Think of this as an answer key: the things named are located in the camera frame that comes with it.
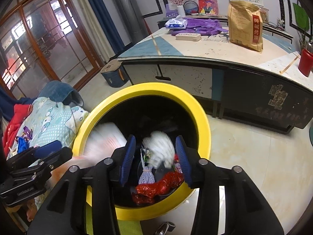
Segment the metal bolt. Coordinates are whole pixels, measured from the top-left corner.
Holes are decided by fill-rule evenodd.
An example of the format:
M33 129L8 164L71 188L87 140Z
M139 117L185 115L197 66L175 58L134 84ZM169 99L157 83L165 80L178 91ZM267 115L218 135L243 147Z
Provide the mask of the metal bolt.
M109 164L112 164L113 163L113 159L112 158L105 158L104 160L103 160L103 162L104 162L104 164L107 164L107 165L109 165Z
M76 172L78 170L78 167L76 165L73 165L69 168L70 172Z
M234 170L234 172L237 172L237 173L242 172L242 168L240 166L234 166L233 170Z
M200 163L201 165L207 165L207 164L209 163L209 161L206 160L206 159L204 159L204 158L201 158L201 159L199 160L199 163Z

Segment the green cloth on floor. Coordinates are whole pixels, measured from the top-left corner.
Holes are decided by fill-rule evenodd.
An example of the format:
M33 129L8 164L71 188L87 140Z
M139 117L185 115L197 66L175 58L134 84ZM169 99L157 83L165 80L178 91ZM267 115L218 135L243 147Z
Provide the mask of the green cloth on floor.
M142 235L142 230L139 221L123 221L118 220L121 235ZM92 227L92 209L91 206L86 203L86 232L93 235Z

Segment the red label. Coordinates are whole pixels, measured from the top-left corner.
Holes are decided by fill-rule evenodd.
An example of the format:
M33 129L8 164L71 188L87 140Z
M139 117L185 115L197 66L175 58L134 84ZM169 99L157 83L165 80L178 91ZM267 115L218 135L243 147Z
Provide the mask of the red label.
M252 15L253 19L253 43L258 43L260 38L261 23L259 16Z

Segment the painting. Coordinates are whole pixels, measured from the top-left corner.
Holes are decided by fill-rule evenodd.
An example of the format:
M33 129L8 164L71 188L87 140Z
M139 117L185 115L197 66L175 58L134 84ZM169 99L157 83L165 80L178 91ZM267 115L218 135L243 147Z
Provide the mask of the painting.
M218 15L217 0L199 0L200 15Z

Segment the red cloth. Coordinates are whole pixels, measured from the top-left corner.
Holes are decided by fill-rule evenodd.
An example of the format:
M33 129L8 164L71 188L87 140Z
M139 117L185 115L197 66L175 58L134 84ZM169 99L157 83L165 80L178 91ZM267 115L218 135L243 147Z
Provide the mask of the red cloth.
M21 127L23 121L32 112L31 104L15 104L14 105L14 116L7 126L4 132L2 143L4 146L4 154L7 156L9 153L9 147L13 146L15 137L18 133L18 129Z

